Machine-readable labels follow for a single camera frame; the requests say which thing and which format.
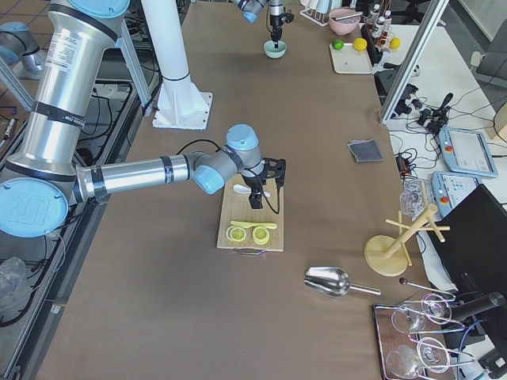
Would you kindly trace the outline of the white ceramic spoon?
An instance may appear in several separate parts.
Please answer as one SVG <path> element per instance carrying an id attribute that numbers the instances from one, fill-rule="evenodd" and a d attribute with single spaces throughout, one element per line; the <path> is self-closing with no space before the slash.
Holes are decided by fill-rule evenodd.
<path id="1" fill-rule="evenodd" d="M 234 192 L 236 192 L 238 194 L 242 194 L 242 195 L 250 195 L 252 193 L 252 189 L 250 187 L 247 187 L 247 186 L 244 186 L 241 184 L 234 184 L 233 190 L 234 190 Z M 263 192 L 259 191 L 258 195 L 259 196 L 266 196 L 267 198 L 269 198 L 271 196 L 270 192 L 267 192 L 267 191 L 263 191 Z"/>

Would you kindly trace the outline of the light green bowl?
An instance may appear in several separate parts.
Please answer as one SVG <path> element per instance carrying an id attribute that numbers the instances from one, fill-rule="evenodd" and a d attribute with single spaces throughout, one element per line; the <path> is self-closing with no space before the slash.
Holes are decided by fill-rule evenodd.
<path id="1" fill-rule="evenodd" d="M 270 59 L 279 59 L 287 51 L 287 44 L 283 40 L 279 40 L 276 43 L 272 40 L 268 40 L 263 45 L 265 54 Z"/>

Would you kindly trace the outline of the pink ribbed bowl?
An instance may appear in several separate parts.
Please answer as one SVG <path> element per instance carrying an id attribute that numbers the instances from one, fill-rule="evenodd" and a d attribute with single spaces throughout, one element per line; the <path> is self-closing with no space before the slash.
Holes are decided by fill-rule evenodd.
<path id="1" fill-rule="evenodd" d="M 337 18 L 355 14 L 354 9 L 340 8 L 333 9 L 329 12 L 329 26 L 330 29 L 339 36 L 346 35 L 352 32 L 360 22 L 360 16 L 349 17 L 344 20 L 337 21 Z"/>

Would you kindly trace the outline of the bamboo cutting board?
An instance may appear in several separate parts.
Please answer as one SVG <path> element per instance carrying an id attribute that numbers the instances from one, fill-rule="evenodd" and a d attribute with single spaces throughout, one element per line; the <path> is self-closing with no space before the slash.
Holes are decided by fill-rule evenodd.
<path id="1" fill-rule="evenodd" d="M 219 249 L 284 250 L 284 189 L 274 179 L 266 181 L 261 209 L 253 209 L 249 193 L 240 194 L 234 186 L 243 185 L 242 176 L 230 179 L 224 189 L 216 247 Z"/>

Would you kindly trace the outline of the green lime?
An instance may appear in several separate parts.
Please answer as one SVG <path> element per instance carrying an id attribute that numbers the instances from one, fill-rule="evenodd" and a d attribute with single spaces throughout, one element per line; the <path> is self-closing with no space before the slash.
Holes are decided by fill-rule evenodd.
<path id="1" fill-rule="evenodd" d="M 332 46 L 334 50 L 341 50 L 344 47 L 344 43 L 341 40 L 335 40 Z"/>

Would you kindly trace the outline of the cream rabbit tray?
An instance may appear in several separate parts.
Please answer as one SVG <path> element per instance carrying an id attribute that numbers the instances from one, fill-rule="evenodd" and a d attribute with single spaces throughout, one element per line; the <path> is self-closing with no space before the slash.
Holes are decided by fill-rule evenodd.
<path id="1" fill-rule="evenodd" d="M 337 50 L 329 45 L 334 71 L 337 74 L 372 74 L 372 64 L 366 50 L 358 51 L 352 43 Z"/>

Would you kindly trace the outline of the yellow lemon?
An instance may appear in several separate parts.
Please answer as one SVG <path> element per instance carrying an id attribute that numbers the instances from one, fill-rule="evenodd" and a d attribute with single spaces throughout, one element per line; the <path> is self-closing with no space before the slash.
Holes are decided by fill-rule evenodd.
<path id="1" fill-rule="evenodd" d="M 365 51 L 368 47 L 368 42 L 364 38 L 356 38 L 353 41 L 353 48 L 356 51 Z"/>

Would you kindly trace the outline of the bottle caddy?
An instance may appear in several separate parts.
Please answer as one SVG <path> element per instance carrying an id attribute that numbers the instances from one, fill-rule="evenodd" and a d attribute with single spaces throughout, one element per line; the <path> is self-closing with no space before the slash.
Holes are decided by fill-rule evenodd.
<path id="1" fill-rule="evenodd" d="M 375 46 L 385 47 L 391 30 L 391 11 L 389 9 L 382 11 L 380 5 L 375 4 L 366 26 L 368 35 L 373 39 Z"/>

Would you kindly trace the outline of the steel scoop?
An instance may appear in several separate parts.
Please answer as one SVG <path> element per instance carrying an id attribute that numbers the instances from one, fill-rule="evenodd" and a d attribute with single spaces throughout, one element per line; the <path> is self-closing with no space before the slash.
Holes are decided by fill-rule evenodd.
<path id="1" fill-rule="evenodd" d="M 360 291 L 377 296 L 382 294 L 378 289 L 352 283 L 349 274 L 338 267 L 309 267 L 304 275 L 304 283 L 314 290 L 334 297 L 341 297 L 350 291 Z"/>

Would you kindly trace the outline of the small yellow fruit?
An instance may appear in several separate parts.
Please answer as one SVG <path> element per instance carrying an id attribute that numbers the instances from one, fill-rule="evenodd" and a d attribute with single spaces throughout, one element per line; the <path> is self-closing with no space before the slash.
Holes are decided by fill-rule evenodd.
<path id="1" fill-rule="evenodd" d="M 401 40 L 398 37 L 394 37 L 391 39 L 390 42 L 390 49 L 391 50 L 397 50 L 401 46 Z"/>

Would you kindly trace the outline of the lower blue teach pendant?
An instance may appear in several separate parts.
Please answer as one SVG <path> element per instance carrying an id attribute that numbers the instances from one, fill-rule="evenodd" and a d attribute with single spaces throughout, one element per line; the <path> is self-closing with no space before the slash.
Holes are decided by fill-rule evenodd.
<path id="1" fill-rule="evenodd" d="M 436 205 L 443 214 L 460 204 L 481 183 L 479 177 L 464 173 L 436 171 L 431 178 Z"/>

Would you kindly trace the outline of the wine glass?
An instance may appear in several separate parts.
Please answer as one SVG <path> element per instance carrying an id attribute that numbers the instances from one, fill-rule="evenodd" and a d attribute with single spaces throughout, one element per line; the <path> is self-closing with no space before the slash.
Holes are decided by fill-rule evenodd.
<path id="1" fill-rule="evenodd" d="M 414 347 L 400 344 L 391 349 L 385 361 L 387 373 L 398 379 L 434 379 L 451 364 L 444 345 L 434 338 L 423 338 Z"/>
<path id="2" fill-rule="evenodd" d="M 450 319 L 448 302 L 442 296 L 430 293 L 421 300 L 398 304 L 391 316 L 391 323 L 400 333 L 437 333 Z"/>

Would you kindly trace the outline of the lower wine glass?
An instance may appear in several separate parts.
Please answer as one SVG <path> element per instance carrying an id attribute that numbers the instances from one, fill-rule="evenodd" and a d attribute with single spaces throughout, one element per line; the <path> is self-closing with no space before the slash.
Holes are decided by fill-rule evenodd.
<path id="1" fill-rule="evenodd" d="M 423 338 L 414 347 L 400 344 L 391 349 L 385 361 L 387 373 L 398 379 L 434 379 L 451 364 L 444 345 L 434 338 Z"/>

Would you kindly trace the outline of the black monitor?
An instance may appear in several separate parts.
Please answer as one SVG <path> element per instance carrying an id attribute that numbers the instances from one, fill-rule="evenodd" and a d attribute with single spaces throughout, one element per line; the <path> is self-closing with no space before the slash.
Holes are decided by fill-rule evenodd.
<path id="1" fill-rule="evenodd" d="M 506 209 L 483 184 L 440 222 L 445 242 L 432 240 L 451 281 L 462 292 L 506 294 Z"/>

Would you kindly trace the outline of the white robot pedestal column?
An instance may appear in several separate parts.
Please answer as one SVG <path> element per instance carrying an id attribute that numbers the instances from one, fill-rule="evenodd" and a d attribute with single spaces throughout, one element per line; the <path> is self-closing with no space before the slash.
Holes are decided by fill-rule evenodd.
<path id="1" fill-rule="evenodd" d="M 162 76 L 153 126 L 204 130 L 212 94 L 192 82 L 176 2 L 146 0 L 142 7 Z"/>

